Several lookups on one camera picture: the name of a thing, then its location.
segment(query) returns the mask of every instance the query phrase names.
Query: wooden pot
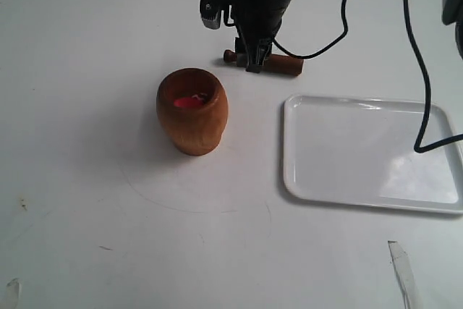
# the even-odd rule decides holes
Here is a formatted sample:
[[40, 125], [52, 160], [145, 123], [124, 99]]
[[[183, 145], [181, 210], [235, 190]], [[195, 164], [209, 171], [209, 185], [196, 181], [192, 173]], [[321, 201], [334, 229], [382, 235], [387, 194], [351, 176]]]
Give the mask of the wooden pot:
[[[174, 105], [180, 98], [204, 97], [203, 105], [188, 109]], [[159, 85], [156, 112], [164, 131], [183, 153], [201, 156], [220, 143], [229, 115], [224, 87], [202, 69], [186, 68], [168, 75]]]

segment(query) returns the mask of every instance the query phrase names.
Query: tray rim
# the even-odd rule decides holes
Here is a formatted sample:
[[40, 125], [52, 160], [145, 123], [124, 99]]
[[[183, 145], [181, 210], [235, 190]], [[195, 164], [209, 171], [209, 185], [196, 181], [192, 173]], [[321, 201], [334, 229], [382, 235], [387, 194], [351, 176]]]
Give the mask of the tray rim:
[[[317, 198], [307, 198], [306, 196], [300, 195], [299, 191], [300, 189], [298, 186], [294, 185], [293, 181], [288, 178], [288, 164], [286, 161], [286, 157], [288, 156], [288, 146], [289, 146], [289, 141], [287, 140], [287, 132], [289, 129], [290, 121], [289, 121], [289, 111], [290, 109], [293, 109], [291, 106], [291, 103], [294, 101], [296, 98], [317, 98], [317, 99], [331, 99], [331, 100], [345, 100], [347, 102], [381, 102], [381, 103], [405, 103], [405, 104], [415, 104], [415, 105], [422, 105], [424, 109], [425, 103], [423, 101], [413, 101], [413, 100], [404, 100], [404, 99], [385, 99], [385, 98], [361, 98], [361, 97], [353, 97], [353, 96], [329, 96], [329, 95], [323, 95], [323, 94], [317, 94], [317, 95], [312, 95], [312, 94], [303, 94], [303, 93], [295, 93], [290, 95], [285, 101], [284, 101], [284, 115], [283, 115], [283, 181], [284, 185], [294, 197], [303, 200], [305, 202], [314, 202], [314, 203], [327, 203], [327, 204], [333, 204], [333, 205], [338, 205], [338, 206], [356, 206], [356, 207], [365, 207], [365, 208], [379, 208], [379, 209], [394, 209], [395, 211], [420, 211], [420, 212], [428, 212], [428, 213], [444, 213], [444, 214], [449, 214], [449, 215], [457, 215], [461, 216], [463, 215], [463, 203], [461, 205], [458, 205], [458, 203], [450, 203], [449, 206], [452, 207], [459, 207], [459, 208], [433, 208], [433, 207], [425, 207], [425, 206], [403, 206], [400, 204], [390, 204], [390, 203], [382, 203], [382, 204], [376, 204], [376, 203], [361, 203], [361, 202], [343, 202], [339, 200], [332, 200], [332, 199], [317, 199]], [[436, 103], [431, 104], [431, 109], [437, 110], [437, 112], [441, 113], [443, 117], [445, 118], [444, 121], [447, 123], [449, 126], [449, 129], [452, 134], [455, 134], [454, 131], [454, 125], [451, 122], [451, 119], [449, 118], [449, 115], [447, 112], [442, 109], [439, 105]], [[459, 156], [460, 161], [463, 163], [463, 152], [462, 152], [462, 144], [456, 143], [455, 144], [457, 153]], [[425, 203], [422, 200], [410, 200], [410, 202], [422, 202]]]

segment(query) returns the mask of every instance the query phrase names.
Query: plastic tray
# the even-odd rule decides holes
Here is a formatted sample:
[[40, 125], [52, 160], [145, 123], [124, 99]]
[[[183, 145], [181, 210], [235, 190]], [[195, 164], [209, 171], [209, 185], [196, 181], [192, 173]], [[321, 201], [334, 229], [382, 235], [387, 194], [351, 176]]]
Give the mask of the plastic tray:
[[[418, 154], [424, 104], [292, 96], [284, 104], [284, 182], [298, 198], [463, 214], [458, 145]], [[452, 135], [432, 106], [423, 144]]]

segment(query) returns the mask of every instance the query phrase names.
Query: table surface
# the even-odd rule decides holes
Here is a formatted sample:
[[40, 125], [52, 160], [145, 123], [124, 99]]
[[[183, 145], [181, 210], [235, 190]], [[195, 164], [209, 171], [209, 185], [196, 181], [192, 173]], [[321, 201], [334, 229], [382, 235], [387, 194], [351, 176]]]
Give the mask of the table surface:
[[[327, 44], [340, 1], [294, 0], [280, 42]], [[311, 205], [281, 179], [291, 94], [424, 99], [402, 0], [349, 0], [346, 40], [296, 79], [225, 67], [235, 32], [206, 30], [198, 2], [0, 0], [0, 284], [21, 279], [19, 308], [403, 308], [388, 240], [425, 308], [460, 308], [463, 220]], [[433, 100], [461, 132], [454, 29], [441, 0], [411, 8]], [[172, 147], [153, 105], [183, 67], [229, 98], [200, 158]]]

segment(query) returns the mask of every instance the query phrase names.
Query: red contents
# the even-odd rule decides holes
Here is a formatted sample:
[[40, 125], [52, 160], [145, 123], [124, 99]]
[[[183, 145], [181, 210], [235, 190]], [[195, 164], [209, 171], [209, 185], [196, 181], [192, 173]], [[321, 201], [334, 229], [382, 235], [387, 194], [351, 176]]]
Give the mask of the red contents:
[[202, 99], [199, 99], [197, 96], [184, 97], [176, 99], [174, 101], [174, 105], [179, 108], [194, 109], [204, 105], [204, 101]]

